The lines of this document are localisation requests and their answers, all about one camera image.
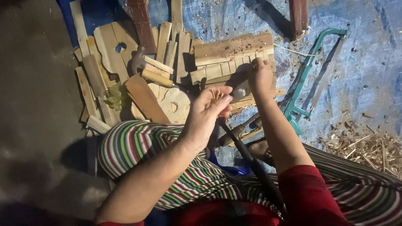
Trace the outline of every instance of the hole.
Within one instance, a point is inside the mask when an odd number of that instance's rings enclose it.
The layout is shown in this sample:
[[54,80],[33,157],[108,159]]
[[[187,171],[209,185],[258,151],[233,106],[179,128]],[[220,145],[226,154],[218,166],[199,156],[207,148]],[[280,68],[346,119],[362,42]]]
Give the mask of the hole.
[[124,42],[119,42],[115,47],[117,53],[123,53],[127,49],[127,45]]
[[170,102],[169,103],[169,107],[168,107],[168,111],[169,112],[172,112],[172,113],[175,113],[176,111],[177,111],[177,103],[175,103],[175,102]]

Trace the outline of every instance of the red sleeve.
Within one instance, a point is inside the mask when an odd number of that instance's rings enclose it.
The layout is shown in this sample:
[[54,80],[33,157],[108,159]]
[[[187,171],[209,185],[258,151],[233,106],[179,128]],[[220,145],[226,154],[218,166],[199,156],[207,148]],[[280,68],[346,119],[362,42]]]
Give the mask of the red sleeve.
[[278,177],[288,220],[298,225],[345,225],[347,221],[314,166],[299,165]]
[[132,223],[132,224],[118,224],[118,223],[113,223],[113,222],[103,222],[96,226],[144,226],[144,221],[141,221],[138,223]]

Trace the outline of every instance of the hand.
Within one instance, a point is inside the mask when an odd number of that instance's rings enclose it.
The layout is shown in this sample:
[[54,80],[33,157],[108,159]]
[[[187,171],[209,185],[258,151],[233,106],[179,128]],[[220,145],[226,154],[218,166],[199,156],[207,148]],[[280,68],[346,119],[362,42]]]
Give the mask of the hand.
[[254,97],[270,95],[273,73],[268,61],[260,57],[255,58],[251,64],[252,70],[248,74],[248,85]]
[[209,87],[192,103],[189,115],[178,140],[199,153],[208,143],[218,117],[229,117],[233,97],[230,86]]

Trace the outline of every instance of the striped pants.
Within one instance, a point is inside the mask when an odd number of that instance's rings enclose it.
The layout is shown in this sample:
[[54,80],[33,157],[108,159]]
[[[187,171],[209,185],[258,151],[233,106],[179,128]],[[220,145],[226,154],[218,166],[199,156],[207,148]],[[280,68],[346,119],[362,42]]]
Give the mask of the striped pants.
[[[153,158],[174,142],[183,125],[125,121],[112,128],[99,149],[113,179]],[[402,181],[358,163],[304,145],[347,220],[355,225],[402,225]],[[168,210],[201,199],[242,199],[278,213],[255,176],[235,176],[205,159],[202,151],[156,203]],[[270,177],[277,183],[276,174]]]

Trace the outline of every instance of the red shirt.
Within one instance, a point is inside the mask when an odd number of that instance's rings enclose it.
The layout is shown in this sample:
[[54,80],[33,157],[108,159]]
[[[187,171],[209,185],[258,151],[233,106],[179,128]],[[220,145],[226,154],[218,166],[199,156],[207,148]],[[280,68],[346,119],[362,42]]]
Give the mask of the red shirt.
[[[245,225],[349,225],[336,201],[314,166],[294,166],[278,177],[279,190],[286,204],[288,218],[283,222],[269,208],[249,201],[219,199],[196,202],[184,209],[174,225],[212,226],[231,225],[230,221]],[[229,214],[237,209],[236,216]],[[98,226],[143,226],[144,222],[116,224],[104,222]]]

